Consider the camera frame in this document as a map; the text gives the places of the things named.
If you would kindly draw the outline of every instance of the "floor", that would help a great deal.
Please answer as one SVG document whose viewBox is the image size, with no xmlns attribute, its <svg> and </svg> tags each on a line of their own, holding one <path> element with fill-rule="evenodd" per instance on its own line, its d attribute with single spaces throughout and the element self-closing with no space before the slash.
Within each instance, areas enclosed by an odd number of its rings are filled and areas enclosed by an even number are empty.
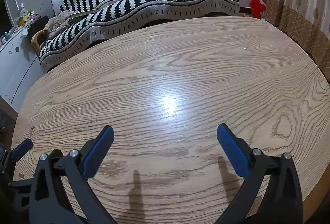
<svg viewBox="0 0 330 224">
<path fill-rule="evenodd" d="M 0 144 L 10 149 L 16 121 L 0 108 Z"/>
<path fill-rule="evenodd" d="M 305 222 L 305 224 L 323 224 L 330 223 L 330 191 L 324 197 L 314 214 Z"/>
</svg>

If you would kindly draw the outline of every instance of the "small figurine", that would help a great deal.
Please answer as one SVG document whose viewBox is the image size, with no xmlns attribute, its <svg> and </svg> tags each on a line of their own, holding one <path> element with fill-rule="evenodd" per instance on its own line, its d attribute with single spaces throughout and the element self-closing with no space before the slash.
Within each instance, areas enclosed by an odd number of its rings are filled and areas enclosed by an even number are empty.
<svg viewBox="0 0 330 224">
<path fill-rule="evenodd" d="M 5 39 L 6 39 L 6 41 L 8 41 L 8 40 L 9 40 L 10 36 L 11 36 L 11 34 L 10 34 L 10 33 L 7 33 L 7 32 L 5 32 Z"/>
</svg>

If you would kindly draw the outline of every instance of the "plastic bottle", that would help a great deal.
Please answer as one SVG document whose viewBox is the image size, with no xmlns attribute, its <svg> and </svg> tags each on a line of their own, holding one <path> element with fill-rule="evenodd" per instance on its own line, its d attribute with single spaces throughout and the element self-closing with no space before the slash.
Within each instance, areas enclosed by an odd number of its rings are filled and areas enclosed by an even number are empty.
<svg viewBox="0 0 330 224">
<path fill-rule="evenodd" d="M 2 42 L 2 38 L 5 39 L 5 38 L 3 37 L 3 35 L 1 35 L 1 37 L 0 37 L 0 48 L 4 45 L 4 43 Z"/>
<path fill-rule="evenodd" d="M 24 8 L 24 5 L 21 3 L 22 9 L 19 13 L 19 16 L 26 16 L 29 12 Z"/>
</svg>

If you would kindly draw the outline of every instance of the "oval table top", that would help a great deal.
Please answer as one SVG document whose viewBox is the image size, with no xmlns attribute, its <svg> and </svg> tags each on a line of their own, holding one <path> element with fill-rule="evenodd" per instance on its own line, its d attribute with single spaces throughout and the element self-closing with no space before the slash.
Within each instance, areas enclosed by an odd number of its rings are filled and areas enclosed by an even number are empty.
<svg viewBox="0 0 330 224">
<path fill-rule="evenodd" d="M 32 177 L 42 153 L 66 155 L 108 124 L 114 143 L 89 183 L 119 224 L 213 224 L 242 183 L 217 141 L 219 124 L 267 155 L 290 152 L 305 199 L 330 160 L 329 114 L 325 77 L 271 24 L 160 24 L 92 47 L 33 85 L 12 146 L 29 137 L 34 147 L 14 179 Z"/>
</svg>

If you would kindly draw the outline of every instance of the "white cabinet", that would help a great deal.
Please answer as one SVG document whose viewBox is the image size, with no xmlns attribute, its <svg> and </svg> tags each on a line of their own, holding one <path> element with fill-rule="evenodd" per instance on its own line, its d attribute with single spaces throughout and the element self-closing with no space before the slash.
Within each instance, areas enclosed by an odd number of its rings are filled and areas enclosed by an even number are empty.
<svg viewBox="0 0 330 224">
<path fill-rule="evenodd" d="M 21 29 L 0 48 L 0 96 L 19 112 L 27 92 L 42 75 L 37 53 Z"/>
</svg>

